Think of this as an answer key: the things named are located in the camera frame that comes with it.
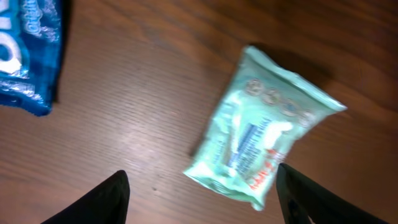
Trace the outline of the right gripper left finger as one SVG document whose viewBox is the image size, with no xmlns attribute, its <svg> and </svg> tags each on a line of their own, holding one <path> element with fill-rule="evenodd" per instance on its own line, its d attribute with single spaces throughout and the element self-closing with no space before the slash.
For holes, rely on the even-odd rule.
<svg viewBox="0 0 398 224">
<path fill-rule="evenodd" d="M 119 170 L 43 224 L 125 224 L 129 198 L 129 179 Z"/>
</svg>

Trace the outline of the blue Oreo cookie pack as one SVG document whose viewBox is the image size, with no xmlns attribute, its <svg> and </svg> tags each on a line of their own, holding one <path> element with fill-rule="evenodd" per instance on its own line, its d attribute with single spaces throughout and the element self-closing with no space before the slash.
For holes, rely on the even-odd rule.
<svg viewBox="0 0 398 224">
<path fill-rule="evenodd" d="M 1 104 L 46 116 L 63 57 L 63 1 L 1 0 Z"/>
</svg>

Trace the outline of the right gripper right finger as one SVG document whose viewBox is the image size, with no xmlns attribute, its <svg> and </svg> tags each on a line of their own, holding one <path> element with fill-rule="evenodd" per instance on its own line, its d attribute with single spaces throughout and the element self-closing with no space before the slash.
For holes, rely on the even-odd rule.
<svg viewBox="0 0 398 224">
<path fill-rule="evenodd" d="M 288 224 L 385 222 L 284 163 L 277 169 L 276 188 L 284 221 Z"/>
</svg>

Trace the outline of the teal wet wipes pack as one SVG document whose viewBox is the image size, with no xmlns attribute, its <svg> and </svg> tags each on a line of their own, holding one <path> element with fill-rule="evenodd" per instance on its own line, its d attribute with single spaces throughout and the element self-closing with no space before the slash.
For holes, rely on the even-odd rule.
<svg viewBox="0 0 398 224">
<path fill-rule="evenodd" d="M 247 46 L 185 175 L 261 211 L 294 142 L 344 110 L 299 74 Z"/>
</svg>

